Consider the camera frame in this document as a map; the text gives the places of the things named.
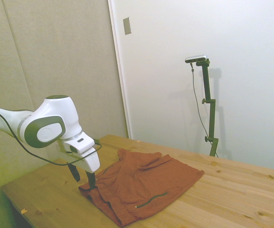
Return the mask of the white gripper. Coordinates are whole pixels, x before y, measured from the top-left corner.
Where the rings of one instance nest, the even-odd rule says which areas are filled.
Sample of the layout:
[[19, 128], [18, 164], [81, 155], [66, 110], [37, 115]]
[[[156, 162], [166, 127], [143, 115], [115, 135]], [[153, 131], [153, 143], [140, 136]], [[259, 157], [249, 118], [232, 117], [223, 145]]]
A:
[[79, 168], [82, 168], [83, 170], [86, 171], [86, 175], [88, 177], [89, 189], [92, 190], [95, 188], [96, 177], [94, 172], [100, 168], [100, 161], [95, 148], [91, 147], [89, 150], [87, 150], [84, 153], [61, 152], [60, 158], [64, 159], [68, 163], [79, 160], [77, 162], [74, 162], [73, 164], [68, 165], [68, 168], [72, 176], [74, 177], [76, 182], [79, 182], [81, 178], [76, 166], [78, 166]]

